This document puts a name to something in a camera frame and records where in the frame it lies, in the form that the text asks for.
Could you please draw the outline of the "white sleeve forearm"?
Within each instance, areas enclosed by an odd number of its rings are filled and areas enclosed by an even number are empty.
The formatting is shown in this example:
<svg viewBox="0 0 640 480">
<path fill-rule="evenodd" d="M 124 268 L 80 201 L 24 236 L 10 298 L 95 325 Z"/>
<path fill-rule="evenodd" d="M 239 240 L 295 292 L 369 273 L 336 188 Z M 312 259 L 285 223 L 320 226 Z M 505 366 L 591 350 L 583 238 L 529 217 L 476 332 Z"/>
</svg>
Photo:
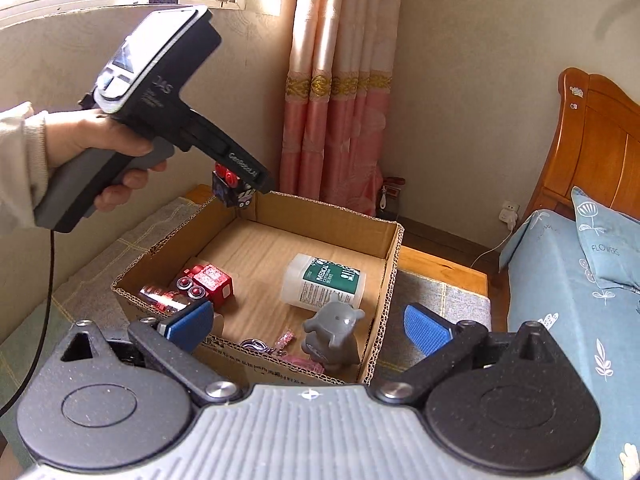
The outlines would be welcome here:
<svg viewBox="0 0 640 480">
<path fill-rule="evenodd" d="M 46 194 L 47 112 L 36 114 L 31 102 L 1 113 L 0 228 L 1 235 L 35 226 L 34 210 Z"/>
</svg>

